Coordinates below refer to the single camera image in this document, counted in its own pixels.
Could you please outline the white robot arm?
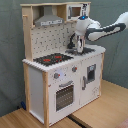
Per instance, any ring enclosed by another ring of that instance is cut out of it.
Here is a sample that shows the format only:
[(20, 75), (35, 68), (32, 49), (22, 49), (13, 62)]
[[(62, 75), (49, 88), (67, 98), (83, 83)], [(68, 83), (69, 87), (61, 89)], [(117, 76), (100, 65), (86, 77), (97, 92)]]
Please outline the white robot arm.
[(102, 37), (112, 35), (128, 29), (128, 12), (122, 13), (111, 25), (102, 27), (98, 21), (88, 16), (80, 16), (76, 24), (77, 52), (84, 50), (85, 40), (96, 41)]

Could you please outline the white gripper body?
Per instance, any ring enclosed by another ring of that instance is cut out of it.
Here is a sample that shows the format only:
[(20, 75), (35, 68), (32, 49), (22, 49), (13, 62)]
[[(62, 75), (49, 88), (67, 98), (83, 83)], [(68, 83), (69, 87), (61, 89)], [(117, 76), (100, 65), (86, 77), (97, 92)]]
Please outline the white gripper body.
[(76, 35), (77, 40), (77, 52), (82, 53), (84, 47), (84, 36)]

